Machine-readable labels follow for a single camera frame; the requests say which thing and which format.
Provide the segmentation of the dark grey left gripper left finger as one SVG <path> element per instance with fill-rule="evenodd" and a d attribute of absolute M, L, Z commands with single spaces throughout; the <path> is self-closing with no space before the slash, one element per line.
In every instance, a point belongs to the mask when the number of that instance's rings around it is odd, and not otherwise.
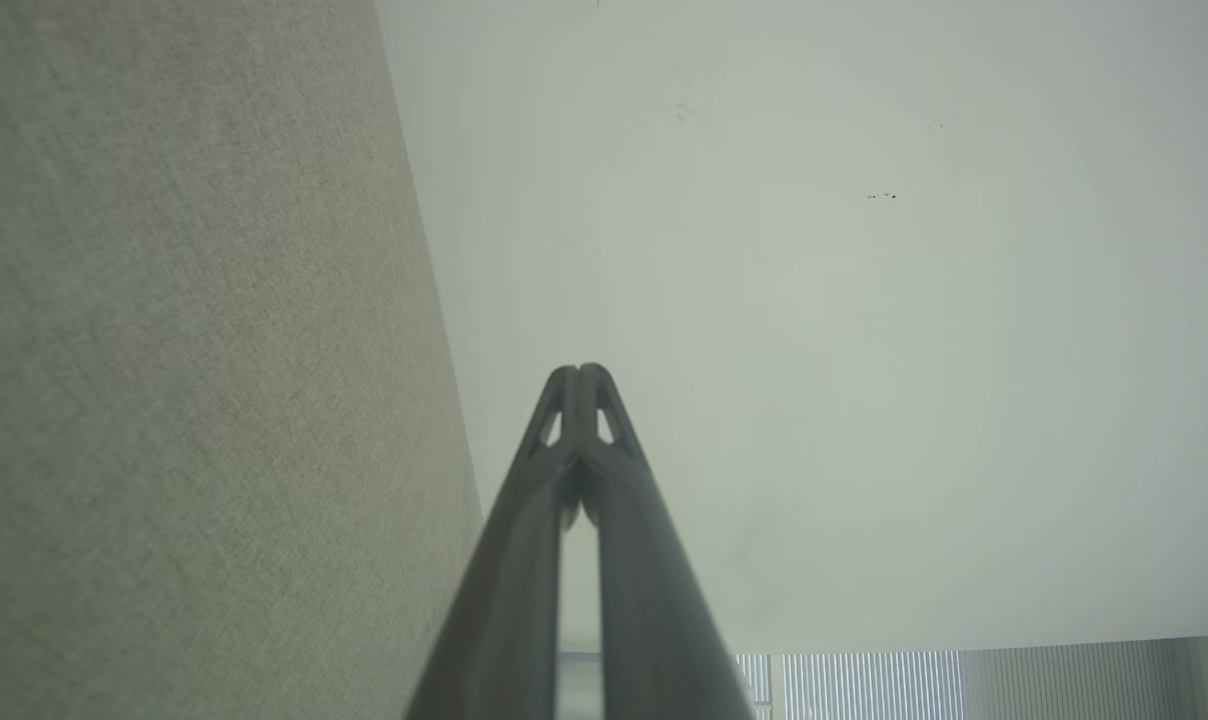
<path fill-rule="evenodd" d="M 576 374 L 548 374 L 406 720 L 554 720 L 561 541 L 577 512 Z"/>

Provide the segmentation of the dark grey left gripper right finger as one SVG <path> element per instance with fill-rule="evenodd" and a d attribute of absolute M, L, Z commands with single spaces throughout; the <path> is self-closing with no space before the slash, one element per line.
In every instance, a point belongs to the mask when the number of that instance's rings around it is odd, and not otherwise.
<path fill-rule="evenodd" d="M 605 720 L 755 720 L 612 374 L 577 370 L 583 509 L 598 533 Z"/>

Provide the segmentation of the white vertical window blind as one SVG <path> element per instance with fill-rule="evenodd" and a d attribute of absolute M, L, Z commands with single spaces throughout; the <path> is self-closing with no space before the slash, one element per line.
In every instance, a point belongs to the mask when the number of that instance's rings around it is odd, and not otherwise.
<path fill-rule="evenodd" d="M 1187 641 L 734 661 L 757 720 L 1208 720 Z"/>

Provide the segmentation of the grey fabric sofa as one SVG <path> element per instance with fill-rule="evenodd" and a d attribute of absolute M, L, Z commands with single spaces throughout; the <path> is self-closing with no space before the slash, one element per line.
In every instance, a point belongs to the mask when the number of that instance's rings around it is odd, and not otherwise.
<path fill-rule="evenodd" d="M 480 513 L 374 0 L 0 0 L 0 720 L 402 720 Z"/>

